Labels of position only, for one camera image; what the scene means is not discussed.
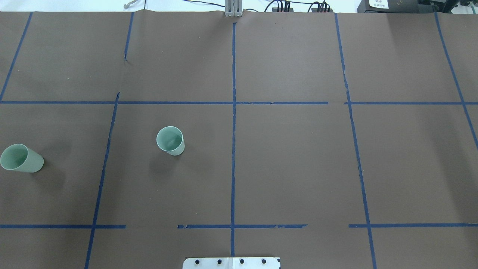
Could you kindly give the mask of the green cup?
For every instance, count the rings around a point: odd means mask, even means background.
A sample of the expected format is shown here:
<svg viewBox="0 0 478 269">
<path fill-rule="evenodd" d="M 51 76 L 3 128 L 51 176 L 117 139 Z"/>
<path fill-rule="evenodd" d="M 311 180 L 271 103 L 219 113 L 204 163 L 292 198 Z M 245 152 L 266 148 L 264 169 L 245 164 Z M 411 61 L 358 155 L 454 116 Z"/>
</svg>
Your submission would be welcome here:
<svg viewBox="0 0 478 269">
<path fill-rule="evenodd" d="M 185 149 L 184 135 L 175 126 L 162 128 L 156 136 L 157 146 L 170 155 L 181 155 Z"/>
<path fill-rule="evenodd" d="M 44 159 L 24 144 L 13 144 L 1 154 L 1 166 L 5 170 L 35 173 L 43 167 Z"/>
</svg>

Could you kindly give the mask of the black power strip left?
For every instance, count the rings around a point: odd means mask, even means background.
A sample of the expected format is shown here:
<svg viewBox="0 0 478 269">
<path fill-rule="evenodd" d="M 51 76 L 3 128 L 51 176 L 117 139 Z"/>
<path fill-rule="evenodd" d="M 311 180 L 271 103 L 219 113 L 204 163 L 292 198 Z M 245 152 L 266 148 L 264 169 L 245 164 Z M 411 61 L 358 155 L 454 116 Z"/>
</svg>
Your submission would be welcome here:
<svg viewBox="0 0 478 269">
<path fill-rule="evenodd" d="M 289 13 L 289 12 L 294 12 L 294 9 L 290 6 L 283 6 L 283 7 L 273 7 L 272 12 L 275 13 Z"/>
</svg>

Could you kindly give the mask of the black power strip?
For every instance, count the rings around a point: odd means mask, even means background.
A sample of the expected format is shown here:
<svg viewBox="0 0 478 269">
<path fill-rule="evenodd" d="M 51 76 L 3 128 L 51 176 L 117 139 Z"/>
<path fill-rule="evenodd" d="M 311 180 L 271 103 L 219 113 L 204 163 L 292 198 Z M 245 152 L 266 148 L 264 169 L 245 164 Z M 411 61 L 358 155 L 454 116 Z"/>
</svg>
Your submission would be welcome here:
<svg viewBox="0 0 478 269">
<path fill-rule="evenodd" d="M 289 12 L 294 12 L 294 9 L 290 6 L 283 6 L 283 7 L 273 7 L 272 12 L 275 13 L 289 13 Z"/>
<path fill-rule="evenodd" d="M 324 7 L 312 7 L 309 12 L 312 13 L 333 13 L 333 9 L 330 6 Z"/>
</svg>

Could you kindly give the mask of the black power strip right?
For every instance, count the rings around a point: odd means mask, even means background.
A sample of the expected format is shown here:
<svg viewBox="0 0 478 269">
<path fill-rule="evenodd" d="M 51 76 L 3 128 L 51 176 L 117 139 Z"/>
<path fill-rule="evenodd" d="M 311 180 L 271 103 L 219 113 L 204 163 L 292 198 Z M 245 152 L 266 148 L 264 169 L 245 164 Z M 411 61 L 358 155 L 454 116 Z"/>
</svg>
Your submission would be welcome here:
<svg viewBox="0 0 478 269">
<path fill-rule="evenodd" d="M 333 9 L 330 6 L 324 7 L 312 7 L 309 12 L 312 13 L 333 13 Z"/>
</svg>

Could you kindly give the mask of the black device with label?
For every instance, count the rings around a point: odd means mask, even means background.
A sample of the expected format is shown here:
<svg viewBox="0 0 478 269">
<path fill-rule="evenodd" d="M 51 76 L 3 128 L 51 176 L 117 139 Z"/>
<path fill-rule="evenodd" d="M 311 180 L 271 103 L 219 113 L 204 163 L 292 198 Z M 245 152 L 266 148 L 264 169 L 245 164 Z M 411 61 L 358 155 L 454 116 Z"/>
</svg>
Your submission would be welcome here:
<svg viewBox="0 0 478 269">
<path fill-rule="evenodd" d="M 433 13 L 423 0 L 362 0 L 357 13 Z"/>
</svg>

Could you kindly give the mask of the aluminium profile post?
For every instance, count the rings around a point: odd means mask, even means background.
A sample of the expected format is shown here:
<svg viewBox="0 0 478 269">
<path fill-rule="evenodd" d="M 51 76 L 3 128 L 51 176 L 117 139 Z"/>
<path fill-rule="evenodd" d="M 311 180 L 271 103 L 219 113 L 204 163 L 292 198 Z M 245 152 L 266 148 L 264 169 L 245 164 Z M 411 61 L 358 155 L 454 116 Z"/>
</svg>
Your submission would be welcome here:
<svg viewBox="0 0 478 269">
<path fill-rule="evenodd" d="M 242 0 L 225 0 L 225 17 L 241 17 L 243 15 Z"/>
</svg>

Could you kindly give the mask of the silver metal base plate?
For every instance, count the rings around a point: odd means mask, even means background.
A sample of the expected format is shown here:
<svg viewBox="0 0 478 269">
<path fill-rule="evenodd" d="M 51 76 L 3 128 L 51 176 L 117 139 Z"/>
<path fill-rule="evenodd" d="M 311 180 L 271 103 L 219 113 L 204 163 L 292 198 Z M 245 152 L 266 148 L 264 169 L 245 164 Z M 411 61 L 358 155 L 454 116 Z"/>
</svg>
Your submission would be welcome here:
<svg viewBox="0 0 478 269">
<path fill-rule="evenodd" d="M 280 269 L 279 257 L 190 257 L 183 269 Z"/>
</svg>

